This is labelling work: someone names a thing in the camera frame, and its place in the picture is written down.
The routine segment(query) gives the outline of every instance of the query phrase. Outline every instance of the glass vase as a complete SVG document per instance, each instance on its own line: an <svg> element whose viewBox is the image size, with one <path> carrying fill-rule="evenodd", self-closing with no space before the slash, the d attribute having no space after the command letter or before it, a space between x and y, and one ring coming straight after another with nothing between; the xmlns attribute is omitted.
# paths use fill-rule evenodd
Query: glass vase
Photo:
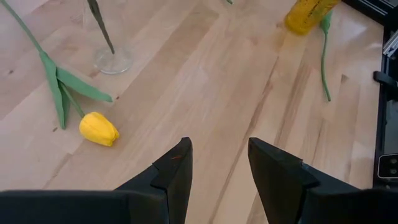
<svg viewBox="0 0 398 224"><path fill-rule="evenodd" d="M94 66L106 74L126 71L132 65L132 53L127 46L123 9L118 5L119 1L82 1L83 28L86 38L93 44Z"/></svg>

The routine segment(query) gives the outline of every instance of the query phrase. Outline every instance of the clear glass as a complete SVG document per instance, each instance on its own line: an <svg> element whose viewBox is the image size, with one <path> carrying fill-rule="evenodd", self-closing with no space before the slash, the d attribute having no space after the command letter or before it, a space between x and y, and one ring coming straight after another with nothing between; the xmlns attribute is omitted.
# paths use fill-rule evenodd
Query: clear glass
<svg viewBox="0 0 398 224"><path fill-rule="evenodd" d="M132 53L127 44L127 32L122 14L123 9L118 4L119 1L97 0L106 31L114 47L114 54L87 1L82 1L84 2L83 28L86 38L93 44L94 66L106 74L125 72L132 65Z"/></svg>
<svg viewBox="0 0 398 224"><path fill-rule="evenodd" d="M296 34L307 34L340 1L298 0L286 15L285 24Z"/></svg>

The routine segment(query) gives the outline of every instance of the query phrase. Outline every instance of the light wood surface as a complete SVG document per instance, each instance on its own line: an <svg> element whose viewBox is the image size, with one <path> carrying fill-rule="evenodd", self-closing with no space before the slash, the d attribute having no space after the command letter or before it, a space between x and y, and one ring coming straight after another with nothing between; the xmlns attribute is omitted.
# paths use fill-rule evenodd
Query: light wood surface
<svg viewBox="0 0 398 224"><path fill-rule="evenodd" d="M8 0L61 66L114 103L76 96L120 130L114 147L85 141L71 110L58 127L33 45L0 7L0 189L114 189L176 144L193 141L186 223L266 223L248 158L256 136L357 187L371 187L382 27L341 3L323 33L288 32L294 0L119 0L134 65L93 67L82 0Z"/></svg>

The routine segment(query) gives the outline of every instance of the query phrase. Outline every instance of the black plastic part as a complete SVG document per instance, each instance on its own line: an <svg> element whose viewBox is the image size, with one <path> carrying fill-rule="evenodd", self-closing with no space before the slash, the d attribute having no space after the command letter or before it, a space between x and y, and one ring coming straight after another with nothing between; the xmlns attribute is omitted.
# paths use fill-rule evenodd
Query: black plastic part
<svg viewBox="0 0 398 224"><path fill-rule="evenodd" d="M269 224L398 222L398 192L359 190L257 138L249 161Z"/></svg>
<svg viewBox="0 0 398 224"><path fill-rule="evenodd" d="M0 192L0 223L183 224L192 184L192 143L173 149L114 191Z"/></svg>
<svg viewBox="0 0 398 224"><path fill-rule="evenodd" d="M375 71L373 72L373 79L374 81L390 88L391 91L398 91L397 81L395 81L393 78L385 73Z"/></svg>
<svg viewBox="0 0 398 224"><path fill-rule="evenodd" d="M377 176L381 179L398 179L398 154L383 155L379 158Z"/></svg>

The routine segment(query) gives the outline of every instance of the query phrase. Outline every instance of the tulip flower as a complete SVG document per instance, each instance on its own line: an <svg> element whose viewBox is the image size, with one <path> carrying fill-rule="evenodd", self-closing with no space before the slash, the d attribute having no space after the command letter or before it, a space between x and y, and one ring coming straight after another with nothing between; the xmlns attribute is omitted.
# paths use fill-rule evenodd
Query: tulip flower
<svg viewBox="0 0 398 224"><path fill-rule="evenodd" d="M5 0L0 0L2 5L11 13L17 20L22 29L29 36L29 39L39 51L40 59L42 60L47 80L49 81L50 89L53 94L55 109L57 110L58 120L62 129L66 128L67 115L69 112L70 103L75 107L81 116L80 133L90 141L102 144L105 146L112 146L113 142L119 137L118 130L111 124L102 114L92 112L84 114L80 105L73 99L69 92L69 88L76 92L90 97L94 100L102 100L112 102L111 96L97 90L95 87L81 81L70 72L56 66L54 61L41 48L39 43L34 38L33 34L24 24L22 19L16 14L10 5Z"/></svg>
<svg viewBox="0 0 398 224"><path fill-rule="evenodd" d="M92 142L104 146L112 146L113 142L119 138L119 132L113 124L98 112L85 114L64 84L61 84L61 89L81 117L79 124L80 134Z"/></svg>

